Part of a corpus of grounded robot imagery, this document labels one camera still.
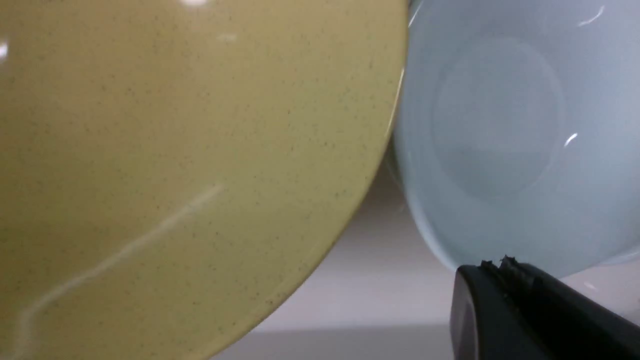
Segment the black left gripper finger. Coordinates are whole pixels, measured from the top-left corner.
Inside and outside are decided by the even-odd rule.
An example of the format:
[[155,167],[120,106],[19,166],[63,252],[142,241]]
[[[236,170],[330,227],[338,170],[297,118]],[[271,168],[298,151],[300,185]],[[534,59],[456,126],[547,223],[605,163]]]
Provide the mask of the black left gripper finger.
[[640,329],[532,264],[505,256],[455,271],[455,360],[637,360]]

